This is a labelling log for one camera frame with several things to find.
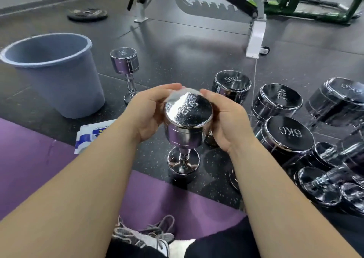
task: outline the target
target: sneaker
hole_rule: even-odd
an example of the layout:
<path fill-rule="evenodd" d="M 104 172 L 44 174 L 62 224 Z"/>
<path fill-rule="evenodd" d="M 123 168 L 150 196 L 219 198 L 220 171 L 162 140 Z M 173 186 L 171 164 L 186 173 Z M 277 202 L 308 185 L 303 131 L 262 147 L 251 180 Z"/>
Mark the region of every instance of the sneaker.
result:
<path fill-rule="evenodd" d="M 127 228 L 121 217 L 119 216 L 116 227 Z M 139 233 L 152 236 L 154 238 L 158 237 L 165 240 L 168 244 L 174 241 L 174 235 L 172 234 L 174 230 L 174 217 L 172 215 L 165 216 L 160 222 L 156 224 L 149 224 L 146 228 L 138 230 Z"/>
<path fill-rule="evenodd" d="M 152 237 L 126 227 L 117 227 L 114 229 L 112 239 L 119 239 L 140 248 L 150 246 L 162 253 L 164 256 L 169 257 L 168 243 L 165 240 L 160 239 L 159 236 Z"/>

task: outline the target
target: person's left arm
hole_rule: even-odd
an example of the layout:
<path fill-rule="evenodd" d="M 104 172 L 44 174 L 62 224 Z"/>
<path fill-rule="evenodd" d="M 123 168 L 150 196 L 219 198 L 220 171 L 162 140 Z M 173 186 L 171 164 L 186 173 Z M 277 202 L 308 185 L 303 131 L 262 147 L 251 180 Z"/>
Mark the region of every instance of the person's left arm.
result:
<path fill-rule="evenodd" d="M 163 101 L 181 84 L 138 93 L 75 160 L 0 223 L 1 257 L 105 257 L 137 144 L 163 121 Z"/>

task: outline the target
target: person's right arm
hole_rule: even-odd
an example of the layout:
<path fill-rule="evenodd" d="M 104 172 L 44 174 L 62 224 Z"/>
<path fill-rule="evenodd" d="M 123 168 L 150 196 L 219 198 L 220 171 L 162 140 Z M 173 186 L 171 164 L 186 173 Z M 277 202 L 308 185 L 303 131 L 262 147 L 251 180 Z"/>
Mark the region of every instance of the person's right arm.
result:
<path fill-rule="evenodd" d="M 360 258 L 255 138 L 244 108 L 201 90 L 216 106 L 213 134 L 227 151 L 262 258 Z"/>

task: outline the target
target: purple yoga mat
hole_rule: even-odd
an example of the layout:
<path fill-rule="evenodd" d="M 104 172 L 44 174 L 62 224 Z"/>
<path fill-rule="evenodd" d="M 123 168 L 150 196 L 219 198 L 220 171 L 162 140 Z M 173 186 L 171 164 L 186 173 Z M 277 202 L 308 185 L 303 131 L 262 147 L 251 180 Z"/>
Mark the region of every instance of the purple yoga mat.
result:
<path fill-rule="evenodd" d="M 74 147 L 0 118 L 0 220 L 62 170 Z M 132 171 L 121 215 L 141 229 L 175 217 L 178 239 L 200 238 L 237 224 L 245 214 L 226 205 Z"/>

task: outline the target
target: bucket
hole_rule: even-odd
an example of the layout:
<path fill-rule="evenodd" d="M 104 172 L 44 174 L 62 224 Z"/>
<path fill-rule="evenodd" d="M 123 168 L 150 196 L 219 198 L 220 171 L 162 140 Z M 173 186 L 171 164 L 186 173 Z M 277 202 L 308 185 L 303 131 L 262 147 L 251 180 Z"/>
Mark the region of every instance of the bucket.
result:
<path fill-rule="evenodd" d="M 0 53 L 48 103 L 67 118 L 81 118 L 105 103 L 91 53 L 83 35 L 55 33 L 17 41 Z"/>

